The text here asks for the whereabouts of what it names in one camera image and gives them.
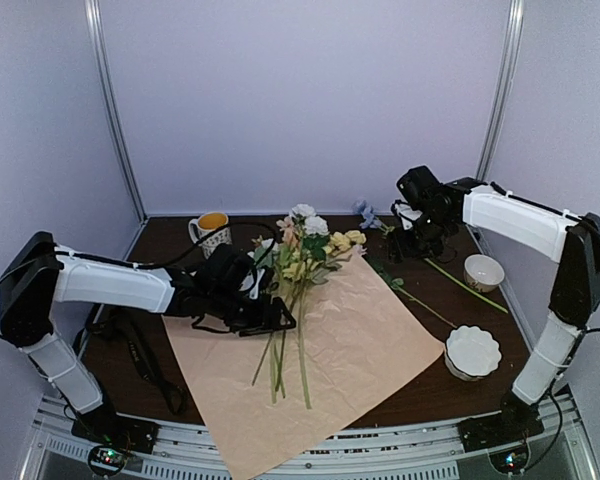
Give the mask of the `blue flower stem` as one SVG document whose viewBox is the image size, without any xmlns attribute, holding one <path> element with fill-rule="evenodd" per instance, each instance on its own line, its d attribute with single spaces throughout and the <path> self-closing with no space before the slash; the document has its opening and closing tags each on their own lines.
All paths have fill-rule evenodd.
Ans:
<svg viewBox="0 0 600 480">
<path fill-rule="evenodd" d="M 365 200 L 365 199 L 357 200 L 353 204 L 353 206 L 352 206 L 352 211 L 353 211 L 353 213 L 355 215 L 359 215 L 362 218 L 362 222 L 360 223 L 360 228 L 363 229 L 363 230 L 366 230 L 366 229 L 379 230 L 382 233 L 382 235 L 383 235 L 383 237 L 385 239 L 388 239 L 389 235 L 391 233 L 394 233 L 395 230 L 396 230 L 396 228 L 394 226 L 389 226 L 383 220 L 381 220 L 380 217 L 376 214 L 376 212 L 374 210 L 374 207 L 367 200 Z M 496 310 L 498 310 L 501 313 L 504 313 L 504 314 L 508 314 L 509 313 L 509 311 L 508 311 L 508 309 L 506 307 L 504 307 L 501 304 L 499 304 L 499 303 L 497 303 L 497 302 L 495 302 L 495 301 L 487 298 L 484 294 L 479 293 L 478 291 L 476 291 L 475 289 L 473 289 L 469 285 L 466 285 L 466 284 L 462 283 L 458 278 L 456 278 L 451 273 L 449 273 L 447 270 L 445 270 L 444 268 L 442 268 L 435 261 L 433 261 L 433 260 L 431 260 L 429 258 L 425 258 L 424 262 L 427 265 L 429 265 L 430 267 L 432 267 L 435 271 L 437 271 L 438 273 L 442 274 L 445 278 L 447 278 L 448 280 L 452 281 L 454 284 L 460 286 L 463 290 L 465 290 L 466 292 L 470 293 L 474 297 L 478 298 L 482 302 L 484 302 L 487 305 L 495 308 Z M 449 326 L 451 329 L 457 329 L 458 328 L 458 326 L 456 324 L 454 324 L 453 322 L 447 320 L 439 312 L 437 312 L 432 307 L 430 307 L 429 305 L 427 305 L 425 302 L 423 302 L 422 300 L 420 300 L 419 298 L 417 298 L 415 295 L 413 295 L 410 292 L 408 292 L 404 288 L 405 283 L 404 283 L 404 280 L 402 278 L 391 276 L 386 271 L 386 269 L 384 268 L 384 266 L 381 263 L 379 263 L 378 261 L 372 261 L 370 263 L 370 265 L 375 270 L 375 272 L 385 281 L 385 283 L 390 287 L 391 290 L 393 290 L 394 292 L 396 292 L 398 294 L 403 295 L 410 302 L 414 302 L 415 304 L 417 304 L 420 307 L 424 308 L 430 314 L 434 315 L 439 321 L 441 321 L 444 324 L 446 324 L 447 326 Z"/>
</svg>

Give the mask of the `pale yellow flower stem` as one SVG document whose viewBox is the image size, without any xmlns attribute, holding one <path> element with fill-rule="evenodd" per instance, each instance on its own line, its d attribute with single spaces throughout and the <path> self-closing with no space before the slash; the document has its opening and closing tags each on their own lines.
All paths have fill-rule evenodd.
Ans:
<svg viewBox="0 0 600 480">
<path fill-rule="evenodd" d="M 315 285 L 326 283 L 331 273 L 341 270 L 355 256 L 366 254 L 367 238 L 359 230 L 334 232 L 315 240 L 315 245 L 309 249 L 311 260 L 308 263 L 309 279 Z"/>
</svg>

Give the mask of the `pink rose flower stem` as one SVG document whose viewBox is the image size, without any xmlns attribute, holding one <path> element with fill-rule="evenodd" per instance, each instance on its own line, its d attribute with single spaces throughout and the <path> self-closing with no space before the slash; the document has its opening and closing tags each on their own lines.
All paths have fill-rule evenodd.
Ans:
<svg viewBox="0 0 600 480">
<path fill-rule="evenodd" d="M 315 245 L 315 238 L 320 236 L 329 236 L 328 224 L 324 218 L 319 216 L 315 209 L 308 204 L 297 204 L 293 207 L 289 213 L 289 216 L 293 217 L 301 217 L 304 219 L 304 230 L 305 230 L 305 240 L 304 246 L 308 250 L 311 246 Z M 310 391 L 309 391 L 309 382 L 307 375 L 307 367 L 306 367 L 306 355 L 305 355 L 305 310 L 306 310 L 306 296 L 308 293 L 308 289 L 312 282 L 309 279 L 309 275 L 307 276 L 306 289 L 304 290 L 304 296 L 302 298 L 302 323 L 298 325 L 297 323 L 297 345 L 298 345 L 298 356 L 299 356 L 299 369 L 300 369 L 300 378 L 302 385 L 302 393 L 304 398 L 305 408 L 307 410 L 312 409 Z"/>
</svg>

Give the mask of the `white pink flower stem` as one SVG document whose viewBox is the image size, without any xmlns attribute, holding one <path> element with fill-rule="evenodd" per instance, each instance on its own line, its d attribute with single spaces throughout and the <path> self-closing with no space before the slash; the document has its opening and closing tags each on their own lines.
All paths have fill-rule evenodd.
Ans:
<svg viewBox="0 0 600 480">
<path fill-rule="evenodd" d="M 279 245 L 273 238 L 264 239 L 259 237 L 256 240 L 253 257 L 259 268 L 267 268 L 267 273 L 271 275 L 267 286 L 264 288 L 266 293 L 276 296 L 281 292 L 281 268 L 278 262 Z M 254 386 L 261 377 L 264 367 L 267 367 L 267 375 L 269 378 L 269 393 L 271 403 L 275 405 L 278 397 L 285 397 L 285 387 L 281 380 L 281 354 L 278 352 L 276 345 L 278 333 L 267 333 L 266 343 L 260 355 L 257 367 L 253 373 L 251 385 Z"/>
</svg>

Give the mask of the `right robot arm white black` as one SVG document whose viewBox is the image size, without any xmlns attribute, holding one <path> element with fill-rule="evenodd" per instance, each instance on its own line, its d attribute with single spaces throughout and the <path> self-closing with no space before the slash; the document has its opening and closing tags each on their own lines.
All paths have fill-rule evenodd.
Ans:
<svg viewBox="0 0 600 480">
<path fill-rule="evenodd" d="M 466 226 L 527 247 L 556 267 L 545 327 L 492 423 L 499 440 L 513 441 L 536 419 L 538 403 L 590 331 L 600 305 L 600 216 L 549 207 L 472 177 L 443 183 L 425 165 L 409 169 L 396 187 L 401 197 L 391 212 L 400 226 L 390 237 L 401 256 L 434 257 Z"/>
</svg>

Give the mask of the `peach flower stem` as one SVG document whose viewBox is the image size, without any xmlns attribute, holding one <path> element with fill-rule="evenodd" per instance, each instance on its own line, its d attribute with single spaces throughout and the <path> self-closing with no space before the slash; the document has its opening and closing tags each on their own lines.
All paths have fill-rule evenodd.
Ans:
<svg viewBox="0 0 600 480">
<path fill-rule="evenodd" d="M 277 222 L 281 230 L 281 243 L 279 244 L 278 262 L 281 268 L 281 294 L 284 303 L 295 317 L 298 325 L 302 323 L 302 298 L 306 289 L 307 276 L 309 275 L 308 263 L 310 255 L 304 246 L 305 230 L 304 219 L 301 217 L 287 216 Z M 287 332 L 278 333 L 277 347 L 281 354 L 281 380 L 287 347 Z"/>
</svg>

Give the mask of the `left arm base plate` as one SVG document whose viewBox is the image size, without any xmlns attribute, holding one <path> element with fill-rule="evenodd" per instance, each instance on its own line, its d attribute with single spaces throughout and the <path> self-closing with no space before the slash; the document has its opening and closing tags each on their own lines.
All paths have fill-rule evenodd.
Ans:
<svg viewBox="0 0 600 480">
<path fill-rule="evenodd" d="M 150 454 L 153 451 L 159 426 L 157 423 L 116 413 L 90 412 L 79 414 L 71 434 L 98 444 L 120 450 Z"/>
</svg>

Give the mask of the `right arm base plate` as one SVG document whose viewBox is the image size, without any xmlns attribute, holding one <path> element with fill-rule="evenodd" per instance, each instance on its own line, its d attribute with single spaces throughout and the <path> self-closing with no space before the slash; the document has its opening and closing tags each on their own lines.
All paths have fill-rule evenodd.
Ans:
<svg viewBox="0 0 600 480">
<path fill-rule="evenodd" d="M 467 418 L 457 428 L 466 453 L 520 443 L 544 432 L 541 420 L 519 425 L 503 420 L 501 413 Z"/>
</svg>

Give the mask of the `wrapping paper sheet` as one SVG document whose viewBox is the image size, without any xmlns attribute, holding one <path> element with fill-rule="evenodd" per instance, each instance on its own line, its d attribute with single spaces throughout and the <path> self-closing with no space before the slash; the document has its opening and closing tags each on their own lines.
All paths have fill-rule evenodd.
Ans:
<svg viewBox="0 0 600 480">
<path fill-rule="evenodd" d="M 271 393 L 266 337 L 192 329 L 166 317 L 194 403 L 231 476 L 255 478 L 317 446 L 407 385 L 443 353 L 359 256 L 309 290 L 284 353 L 285 397 Z"/>
</svg>

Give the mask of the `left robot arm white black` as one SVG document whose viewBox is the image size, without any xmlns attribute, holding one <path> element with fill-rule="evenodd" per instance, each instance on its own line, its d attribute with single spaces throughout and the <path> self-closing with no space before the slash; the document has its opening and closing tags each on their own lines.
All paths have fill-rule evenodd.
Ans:
<svg viewBox="0 0 600 480">
<path fill-rule="evenodd" d="M 163 263 L 137 263 L 78 252 L 35 233 L 0 277 L 0 340 L 21 352 L 103 444 L 117 442 L 124 424 L 109 407 L 103 388 L 56 332 L 56 303 L 127 307 L 153 314 L 220 319 L 229 334 L 272 334 L 296 327 L 285 302 L 269 293 L 274 273 L 230 244 L 190 266 L 180 254 Z"/>
</svg>

